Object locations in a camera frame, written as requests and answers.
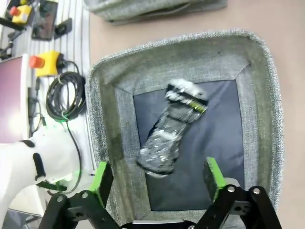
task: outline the coiled black cable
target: coiled black cable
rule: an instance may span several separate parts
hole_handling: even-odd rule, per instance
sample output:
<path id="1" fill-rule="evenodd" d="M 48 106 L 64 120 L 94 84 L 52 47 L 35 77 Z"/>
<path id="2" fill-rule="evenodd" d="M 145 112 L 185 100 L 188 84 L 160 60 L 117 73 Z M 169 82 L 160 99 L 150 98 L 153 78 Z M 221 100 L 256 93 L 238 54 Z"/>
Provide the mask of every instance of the coiled black cable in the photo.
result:
<path id="1" fill-rule="evenodd" d="M 59 78 L 54 79 L 54 81 L 49 86 L 46 98 L 46 110 L 47 113 L 51 118 L 55 121 L 63 123 L 65 122 L 67 125 L 68 132 L 75 144 L 79 163 L 80 163 L 80 171 L 78 175 L 78 179 L 76 181 L 75 186 L 68 192 L 63 194 L 70 194 L 73 192 L 79 182 L 81 180 L 82 174 L 82 161 L 81 161 L 81 153 L 77 146 L 77 143 L 69 129 L 68 121 L 76 118 L 86 107 L 86 97 L 85 97 L 85 79 L 80 75 L 78 66 L 76 63 L 71 61 L 65 61 L 64 64 L 72 63 L 75 67 L 77 72 L 65 72 L 59 76 Z M 70 95 L 69 95 L 69 84 L 73 85 L 74 87 L 74 99 L 70 103 Z M 67 88 L 67 101 L 64 101 L 62 98 L 62 91 L 64 87 Z"/>

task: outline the screw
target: screw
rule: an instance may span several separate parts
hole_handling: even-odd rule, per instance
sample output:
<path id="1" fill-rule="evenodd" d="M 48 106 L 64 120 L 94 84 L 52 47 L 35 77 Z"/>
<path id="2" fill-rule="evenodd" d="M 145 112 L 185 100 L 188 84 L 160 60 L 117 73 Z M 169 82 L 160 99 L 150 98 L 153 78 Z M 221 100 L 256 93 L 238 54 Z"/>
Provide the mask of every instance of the screw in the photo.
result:
<path id="1" fill-rule="evenodd" d="M 235 192 L 235 188 L 233 186 L 228 187 L 229 192 Z"/>
<path id="2" fill-rule="evenodd" d="M 253 192 L 254 192 L 255 194 L 259 194 L 261 191 L 260 191 L 258 188 L 255 188 L 255 189 L 253 189 Z"/>
<path id="3" fill-rule="evenodd" d="M 63 200 L 62 196 L 57 198 L 57 202 L 61 202 Z"/>
<path id="4" fill-rule="evenodd" d="M 83 193 L 81 197 L 83 197 L 83 198 L 87 198 L 87 197 L 88 197 L 88 193 L 86 193 L 86 192 L 85 192 L 85 193 Z"/>

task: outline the beige tabletop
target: beige tabletop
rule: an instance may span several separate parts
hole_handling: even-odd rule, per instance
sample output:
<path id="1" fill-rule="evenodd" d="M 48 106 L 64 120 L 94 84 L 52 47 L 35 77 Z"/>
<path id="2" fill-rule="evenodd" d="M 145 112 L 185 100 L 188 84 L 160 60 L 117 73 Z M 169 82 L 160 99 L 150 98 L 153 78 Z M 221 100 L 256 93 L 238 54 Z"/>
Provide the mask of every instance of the beige tabletop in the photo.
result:
<path id="1" fill-rule="evenodd" d="M 285 170 L 279 218 L 283 228 L 305 220 L 305 1 L 228 0 L 223 10 L 178 18 L 112 26 L 90 18 L 91 64 L 162 38 L 192 32 L 240 28 L 262 37 L 278 69 L 285 115 Z"/>

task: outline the plastic-wrapped sock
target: plastic-wrapped sock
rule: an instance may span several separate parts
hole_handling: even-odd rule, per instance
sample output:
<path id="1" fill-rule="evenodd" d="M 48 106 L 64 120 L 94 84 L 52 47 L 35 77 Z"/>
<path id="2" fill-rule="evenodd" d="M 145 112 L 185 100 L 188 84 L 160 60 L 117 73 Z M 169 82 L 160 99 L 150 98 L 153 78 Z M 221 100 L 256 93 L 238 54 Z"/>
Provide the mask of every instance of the plastic-wrapped sock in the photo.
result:
<path id="1" fill-rule="evenodd" d="M 207 108 L 204 90 L 183 79 L 168 84 L 165 98 L 168 105 L 137 157 L 138 165 L 154 177 L 173 172 L 185 129 Z"/>

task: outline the fabric basket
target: fabric basket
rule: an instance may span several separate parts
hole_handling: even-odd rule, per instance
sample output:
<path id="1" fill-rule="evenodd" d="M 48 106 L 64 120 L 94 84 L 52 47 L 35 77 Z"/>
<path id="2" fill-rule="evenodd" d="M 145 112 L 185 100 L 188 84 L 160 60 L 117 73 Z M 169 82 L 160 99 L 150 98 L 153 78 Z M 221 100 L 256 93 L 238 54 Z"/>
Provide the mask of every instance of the fabric basket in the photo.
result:
<path id="1" fill-rule="evenodd" d="M 182 138 L 174 173 L 155 179 L 135 160 L 174 78 L 203 87 L 209 105 Z M 263 186 L 277 209 L 284 158 L 281 95 L 271 54 L 253 33 L 184 35 L 105 57 L 91 68 L 86 96 L 96 161 L 110 161 L 114 173 L 107 210 L 120 225 L 140 219 L 197 222 L 211 204 L 202 174 L 207 156 L 244 189 Z M 230 216 L 224 228 L 244 226 Z"/>
<path id="2" fill-rule="evenodd" d="M 114 24 L 218 10 L 227 0 L 84 0 L 84 8 Z"/>

